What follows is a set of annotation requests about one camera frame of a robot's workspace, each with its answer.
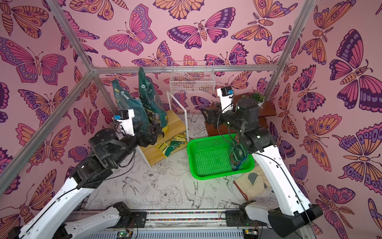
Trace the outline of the dark green fertilizer bag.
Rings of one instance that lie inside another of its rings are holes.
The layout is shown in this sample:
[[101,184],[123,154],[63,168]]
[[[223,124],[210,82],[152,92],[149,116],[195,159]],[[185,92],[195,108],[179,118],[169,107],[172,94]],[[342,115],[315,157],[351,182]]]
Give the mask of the dark green fertilizer bag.
[[147,113],[140,99],[133,97],[128,91],[121,87],[117,80],[112,81],[115,101],[120,110],[133,110],[135,116],[132,118],[134,130],[146,129],[151,126]]

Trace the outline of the blue green fertilizer bag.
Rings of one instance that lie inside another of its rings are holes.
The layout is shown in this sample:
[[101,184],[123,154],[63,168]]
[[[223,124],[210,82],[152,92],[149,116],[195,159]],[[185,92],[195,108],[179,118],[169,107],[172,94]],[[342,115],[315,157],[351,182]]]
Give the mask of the blue green fertilizer bag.
[[232,144],[228,150],[231,169],[238,171],[247,160],[249,152],[241,144]]

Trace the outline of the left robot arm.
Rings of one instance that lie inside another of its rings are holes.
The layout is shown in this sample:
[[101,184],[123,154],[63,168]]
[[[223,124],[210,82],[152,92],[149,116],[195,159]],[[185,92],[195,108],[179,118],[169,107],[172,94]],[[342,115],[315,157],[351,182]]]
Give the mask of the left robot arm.
[[113,169],[117,169],[129,155],[135,155],[137,147],[154,145],[161,133],[162,127],[157,122],[134,135],[126,133],[122,139],[112,128],[97,132],[89,140],[93,150],[90,156],[72,170],[60,191],[38,215],[22,227],[13,227],[8,238],[83,239],[116,225],[132,226],[135,218],[123,202],[83,220],[67,222],[66,219],[83,199],[111,178]]

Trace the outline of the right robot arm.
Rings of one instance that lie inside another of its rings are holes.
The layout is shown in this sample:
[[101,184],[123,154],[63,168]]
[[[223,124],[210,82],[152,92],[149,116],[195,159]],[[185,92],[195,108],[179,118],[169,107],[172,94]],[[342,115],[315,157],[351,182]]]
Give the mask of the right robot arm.
[[305,197],[287,170],[275,138],[268,129],[259,126],[259,106],[255,99],[240,98],[235,107],[227,104],[220,109],[202,109],[201,113],[207,124],[223,124],[236,132],[238,140],[234,144],[239,144],[261,167],[278,201],[275,209],[256,202],[242,204],[239,212],[243,220],[266,223],[285,238],[322,216],[321,208]]

